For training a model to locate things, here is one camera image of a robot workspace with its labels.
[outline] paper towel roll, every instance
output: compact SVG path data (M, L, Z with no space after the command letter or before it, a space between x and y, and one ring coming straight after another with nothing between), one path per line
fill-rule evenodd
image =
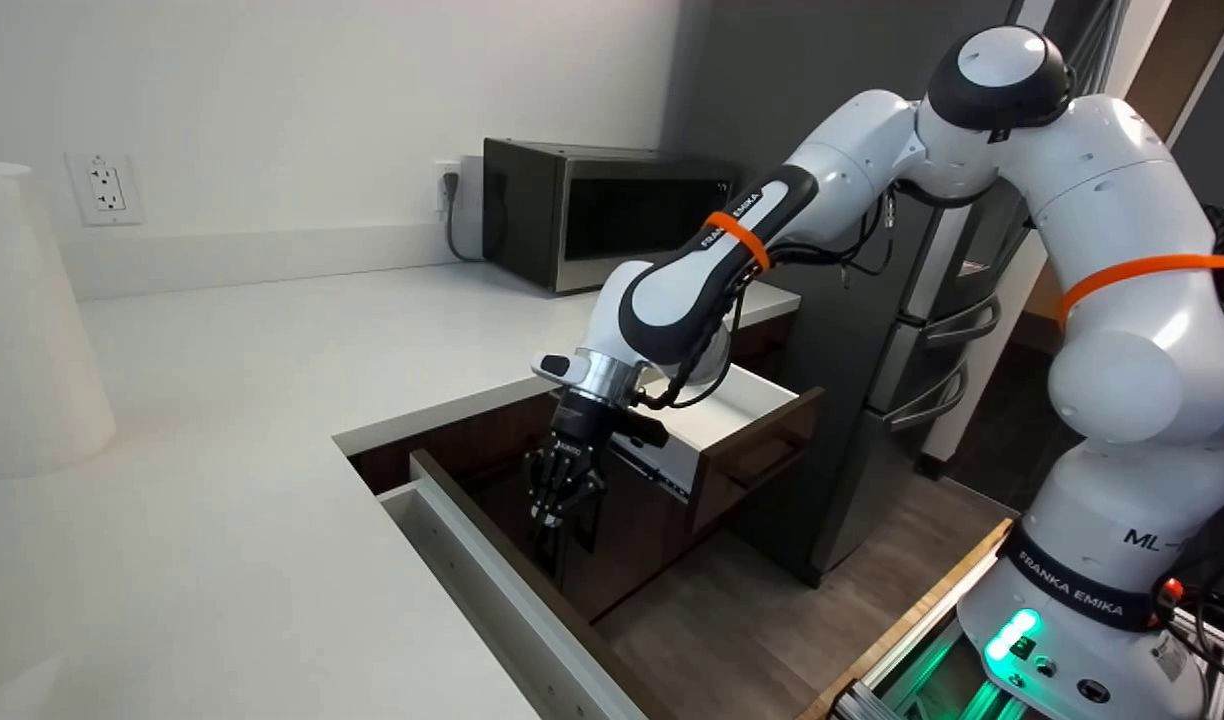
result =
M100 367L33 172L0 165L0 478L33 478L115 438Z

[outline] wooden floor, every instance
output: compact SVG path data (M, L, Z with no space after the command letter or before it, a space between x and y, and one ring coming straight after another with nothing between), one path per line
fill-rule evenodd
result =
M715 535L630 595L600 633L676 718L799 718L1005 503L957 481L907 481L891 517L820 589Z

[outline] orange ring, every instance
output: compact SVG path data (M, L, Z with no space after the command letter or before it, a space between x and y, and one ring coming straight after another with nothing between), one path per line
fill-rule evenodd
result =
M1137 256L1127 264L1098 267L1098 272L1074 280L1074 289L1067 289L1061 295L1061 316L1067 319L1067 311L1079 302L1089 302L1093 293L1098 293L1109 285L1122 285L1131 276L1156 276L1156 272L1224 272L1224 256Z
M735 217L727 217L727 214L706 214L705 224L727 233L735 246L747 248L747 256L761 264L761 272L771 272L771 253L768 253L768 246L764 246L751 228L742 228Z

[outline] drawer front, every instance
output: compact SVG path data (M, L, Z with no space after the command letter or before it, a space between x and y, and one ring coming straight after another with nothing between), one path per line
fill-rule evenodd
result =
M715 524L747 493L791 468L814 438L820 389L807 389L780 411L700 454L700 485L693 498L693 531Z

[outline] wall outlet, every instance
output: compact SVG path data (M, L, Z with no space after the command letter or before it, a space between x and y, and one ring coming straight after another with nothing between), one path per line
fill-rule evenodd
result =
M443 224L443 214L447 214L447 195L443 195L443 175L456 175L458 165L456 160L423 160L420 165L420 217L427 224Z
M138 224L130 156L92 152L63 156L79 222L92 228Z
M427 160L420 165L420 217L458 256L482 256L482 160Z

